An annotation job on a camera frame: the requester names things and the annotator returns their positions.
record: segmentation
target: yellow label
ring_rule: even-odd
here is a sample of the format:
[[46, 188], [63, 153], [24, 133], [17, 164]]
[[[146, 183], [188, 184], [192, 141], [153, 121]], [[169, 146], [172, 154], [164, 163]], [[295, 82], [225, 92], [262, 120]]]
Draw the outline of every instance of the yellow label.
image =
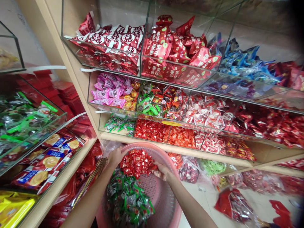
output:
[[176, 126], [176, 127], [182, 126], [180, 123], [176, 123], [176, 122], [172, 122], [172, 121], [163, 121], [162, 123], [166, 124], [166, 125], [170, 125], [170, 126]]

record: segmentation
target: biscuit package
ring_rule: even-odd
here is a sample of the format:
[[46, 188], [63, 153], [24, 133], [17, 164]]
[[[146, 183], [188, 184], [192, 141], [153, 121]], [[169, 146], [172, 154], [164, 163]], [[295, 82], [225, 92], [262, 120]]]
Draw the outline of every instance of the biscuit package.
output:
[[68, 153], [69, 149], [49, 148], [43, 158], [38, 163], [33, 164], [33, 170], [53, 171]]
[[68, 140], [70, 140], [70, 137], [63, 136], [57, 132], [50, 136], [42, 145], [44, 147], [61, 147]]
[[38, 190], [40, 188], [40, 184], [49, 177], [49, 173], [45, 170], [33, 170], [33, 168], [33, 166], [27, 167], [16, 176], [11, 184]]

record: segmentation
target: hand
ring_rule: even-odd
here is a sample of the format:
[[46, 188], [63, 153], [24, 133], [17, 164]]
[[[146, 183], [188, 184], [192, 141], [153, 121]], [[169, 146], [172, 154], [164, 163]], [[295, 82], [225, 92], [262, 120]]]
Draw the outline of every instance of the hand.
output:
[[172, 173], [167, 168], [167, 166], [160, 164], [159, 162], [154, 162], [155, 165], [157, 165], [159, 170], [152, 170], [152, 173], [162, 179], [163, 181], [168, 181], [169, 178], [172, 177]]
[[128, 150], [121, 152], [121, 146], [113, 150], [108, 156], [108, 163], [115, 167], [119, 165], [123, 157], [127, 154]]

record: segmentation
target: plastic basket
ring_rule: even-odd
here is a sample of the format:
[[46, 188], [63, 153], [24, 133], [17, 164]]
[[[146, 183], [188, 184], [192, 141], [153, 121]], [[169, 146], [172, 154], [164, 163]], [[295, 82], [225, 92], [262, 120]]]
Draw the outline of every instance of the plastic basket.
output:
[[[179, 179], [179, 174], [171, 158], [158, 146], [148, 142], [135, 142], [124, 146], [122, 151], [126, 149], [145, 149], [155, 161], [166, 165]], [[182, 210], [168, 183], [153, 174], [149, 176], [142, 174], [140, 180], [145, 194], [151, 198], [151, 202], [155, 208], [155, 214], [148, 219], [147, 227], [178, 227]], [[112, 222], [111, 214], [106, 209], [106, 203], [107, 196], [105, 194], [101, 206], [97, 211], [96, 221], [98, 227], [112, 228], [114, 227], [114, 223]]]

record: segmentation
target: clear acrylic bin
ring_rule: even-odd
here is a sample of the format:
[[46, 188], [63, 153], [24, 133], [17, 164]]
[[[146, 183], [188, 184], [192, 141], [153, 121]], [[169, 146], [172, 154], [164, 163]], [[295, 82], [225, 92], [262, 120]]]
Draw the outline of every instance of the clear acrylic bin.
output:
[[0, 21], [0, 74], [23, 70], [18, 38]]

